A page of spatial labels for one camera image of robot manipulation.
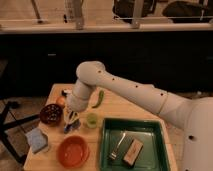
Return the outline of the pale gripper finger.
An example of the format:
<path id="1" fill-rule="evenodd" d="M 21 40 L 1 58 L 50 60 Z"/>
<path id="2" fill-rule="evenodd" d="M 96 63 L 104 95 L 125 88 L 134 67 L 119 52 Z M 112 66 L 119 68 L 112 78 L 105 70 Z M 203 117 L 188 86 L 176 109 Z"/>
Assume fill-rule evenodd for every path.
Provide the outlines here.
<path id="1" fill-rule="evenodd" d="M 71 111 L 64 115 L 65 126 L 68 127 L 79 119 L 78 113 Z"/>

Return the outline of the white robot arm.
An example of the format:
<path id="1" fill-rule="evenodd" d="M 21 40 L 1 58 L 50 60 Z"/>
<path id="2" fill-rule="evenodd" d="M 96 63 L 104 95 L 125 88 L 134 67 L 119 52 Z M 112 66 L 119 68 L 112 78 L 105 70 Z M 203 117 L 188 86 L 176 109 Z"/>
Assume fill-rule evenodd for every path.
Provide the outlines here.
<path id="1" fill-rule="evenodd" d="M 103 87 L 184 131 L 181 171 L 213 171 L 213 97 L 188 99 L 117 77 L 100 61 L 80 63 L 76 75 L 68 110 L 85 111 L 95 88 Z"/>

